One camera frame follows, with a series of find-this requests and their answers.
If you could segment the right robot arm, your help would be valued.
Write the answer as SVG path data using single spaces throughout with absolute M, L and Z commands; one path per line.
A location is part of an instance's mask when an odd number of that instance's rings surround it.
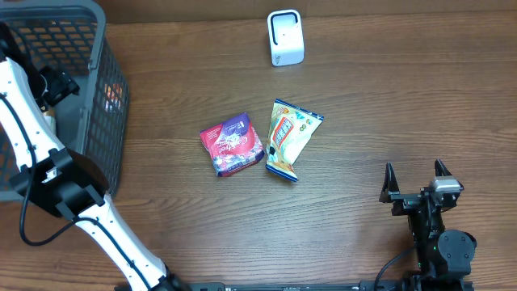
M 472 271 L 477 240 L 468 232 L 445 228 L 442 213 L 456 207 L 463 184 L 435 160 L 435 176 L 418 193 L 402 194 L 393 165 L 385 167 L 379 201 L 392 205 L 392 215 L 406 216 L 414 246 L 391 259 L 377 273 L 375 290 L 472 290 L 464 281 Z M 395 283 L 381 281 L 385 271 L 409 253 L 415 252 L 418 270 L 407 272 Z

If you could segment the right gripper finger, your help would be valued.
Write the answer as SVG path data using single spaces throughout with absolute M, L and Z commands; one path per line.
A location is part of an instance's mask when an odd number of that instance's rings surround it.
M 452 173 L 445 167 L 445 165 L 439 158 L 437 158 L 435 160 L 434 167 L 435 167 L 435 176 L 436 177 L 452 176 Z
M 387 162 L 385 166 L 385 179 L 382 190 L 380 192 L 379 202 L 391 203 L 395 196 L 400 194 L 397 179 L 391 162 Z

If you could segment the white bottle gold cap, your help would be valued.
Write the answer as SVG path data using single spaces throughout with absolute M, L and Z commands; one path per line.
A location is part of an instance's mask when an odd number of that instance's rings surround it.
M 56 112 L 51 107 L 41 107 L 42 115 L 45 119 L 45 122 L 51 129 L 52 133 L 54 135 L 57 134 L 57 119 L 56 119 Z

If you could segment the purple red pad package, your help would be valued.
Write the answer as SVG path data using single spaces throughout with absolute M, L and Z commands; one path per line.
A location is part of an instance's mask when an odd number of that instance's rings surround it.
M 246 112 L 200 131 L 216 175 L 227 177 L 264 157 L 263 144 Z

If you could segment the yellow wipes package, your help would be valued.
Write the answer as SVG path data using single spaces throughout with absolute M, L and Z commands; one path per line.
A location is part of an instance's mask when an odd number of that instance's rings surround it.
M 267 138 L 266 169 L 297 182 L 293 164 L 324 119 L 316 112 L 276 99 Z

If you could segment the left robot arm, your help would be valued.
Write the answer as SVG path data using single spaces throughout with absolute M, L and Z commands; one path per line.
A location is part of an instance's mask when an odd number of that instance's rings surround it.
M 38 70 L 29 52 L 19 49 L 11 29 L 1 25 L 1 125 L 19 168 L 9 182 L 23 197 L 21 239 L 39 247 L 77 226 L 124 274 L 128 290 L 187 290 L 189 286 L 144 246 L 120 216 L 101 169 L 66 148 L 45 119 L 45 110 L 78 92 L 78 84 L 66 72 L 51 67 Z M 29 204 L 67 219 L 68 224 L 42 241 L 30 240 L 25 232 Z

